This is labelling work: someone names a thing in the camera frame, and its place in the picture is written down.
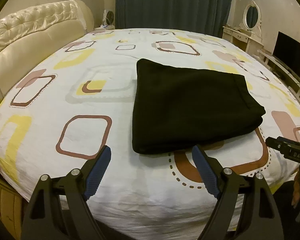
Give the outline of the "right hand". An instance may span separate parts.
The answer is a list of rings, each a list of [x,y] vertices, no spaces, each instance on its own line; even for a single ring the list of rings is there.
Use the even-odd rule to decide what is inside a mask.
[[[300,199],[300,168],[294,177],[292,205],[296,205]]]

